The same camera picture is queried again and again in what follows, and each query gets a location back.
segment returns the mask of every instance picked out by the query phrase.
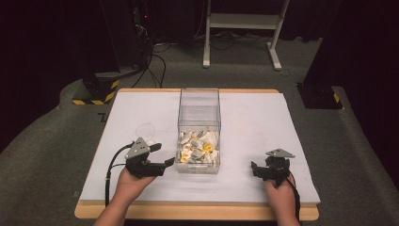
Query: dark background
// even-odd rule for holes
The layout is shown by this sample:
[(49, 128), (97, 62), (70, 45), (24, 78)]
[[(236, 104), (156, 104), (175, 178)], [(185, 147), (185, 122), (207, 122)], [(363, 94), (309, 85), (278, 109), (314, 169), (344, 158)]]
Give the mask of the dark background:
[[(0, 152), (26, 126), (58, 105), (65, 86), (81, 78), (67, 55), (63, 38), (72, 15), (84, 3), (99, 4), (95, 0), (1, 3)], [(264, 13), (254, 9), (264, 4), (260, 0), (214, 4), (216, 11)], [(281, 1), (267, 4), (270, 12), (279, 11)], [(189, 7), (193, 6), (192, 23), (199, 24), (202, 3), (193, 0)], [(280, 35), (285, 40), (324, 38), (312, 67), (320, 60), (327, 65), (316, 77), (331, 77), (328, 85), (344, 87), (365, 136), (397, 187), (398, 9), (388, 0), (292, 0)]]

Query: human hand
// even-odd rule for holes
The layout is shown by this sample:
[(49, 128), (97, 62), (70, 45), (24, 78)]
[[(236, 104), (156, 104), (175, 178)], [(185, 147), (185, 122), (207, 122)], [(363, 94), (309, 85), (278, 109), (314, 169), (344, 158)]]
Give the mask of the human hand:
[(114, 199), (124, 201), (129, 206), (156, 177), (137, 178), (123, 168), (117, 183)]
[[(295, 184), (292, 174), (288, 180)], [(295, 217), (295, 195), (291, 185), (283, 180), (279, 187), (267, 180), (264, 182), (267, 199), (273, 208), (279, 225), (299, 225)]]

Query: metal stand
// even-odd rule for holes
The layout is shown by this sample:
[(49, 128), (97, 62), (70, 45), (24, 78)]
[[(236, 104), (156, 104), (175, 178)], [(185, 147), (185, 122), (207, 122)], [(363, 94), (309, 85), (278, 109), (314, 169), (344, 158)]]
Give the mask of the metal stand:
[(229, 14), (229, 13), (211, 13), (211, 0), (208, 0), (205, 46), (203, 52), (203, 67), (211, 66), (210, 32), (211, 27), (224, 28), (246, 28), (246, 29), (265, 29), (275, 30), (273, 39), (267, 43), (267, 50), (273, 61), (276, 71), (281, 70), (281, 64), (276, 53), (276, 43), (279, 39), (282, 23), (284, 22), (285, 12), (287, 11), (290, 0), (284, 0), (279, 15), (259, 15), (259, 14)]

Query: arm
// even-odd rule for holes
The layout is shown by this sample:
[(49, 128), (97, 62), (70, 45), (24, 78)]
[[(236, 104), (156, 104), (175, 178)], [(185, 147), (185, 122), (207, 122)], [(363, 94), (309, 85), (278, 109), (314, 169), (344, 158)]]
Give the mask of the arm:
[(138, 179), (124, 168), (120, 172), (114, 197), (97, 218), (94, 226), (123, 225), (130, 204), (154, 179), (155, 177)]
[[(288, 179), (291, 182), (294, 180), (292, 175)], [(272, 181), (267, 180), (264, 185), (279, 226), (299, 225), (295, 217), (295, 196), (290, 184), (284, 180), (279, 187), (275, 187)]]

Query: transparent container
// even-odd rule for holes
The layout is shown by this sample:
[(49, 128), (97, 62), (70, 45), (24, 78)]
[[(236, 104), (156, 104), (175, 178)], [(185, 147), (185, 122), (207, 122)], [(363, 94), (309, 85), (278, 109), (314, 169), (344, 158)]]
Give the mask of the transparent container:
[(217, 174), (220, 167), (218, 89), (182, 89), (175, 165), (180, 173)]

